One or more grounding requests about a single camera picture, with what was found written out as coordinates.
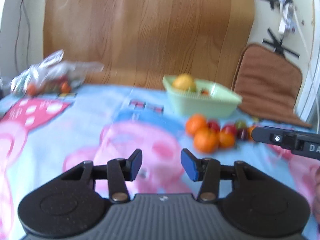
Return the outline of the person's right hand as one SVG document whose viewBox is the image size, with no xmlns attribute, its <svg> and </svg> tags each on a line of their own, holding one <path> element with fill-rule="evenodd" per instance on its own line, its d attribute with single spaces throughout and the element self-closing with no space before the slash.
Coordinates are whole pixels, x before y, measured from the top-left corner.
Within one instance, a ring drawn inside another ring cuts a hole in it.
<svg viewBox="0 0 320 240">
<path fill-rule="evenodd" d="M 319 167 L 313 166 L 311 168 L 311 178 L 314 182 L 314 198 L 312 202 L 313 215 L 319 224 L 320 222 L 320 198 L 319 198 L 319 187 L 320 187 L 320 175 L 319 175 Z"/>
</svg>

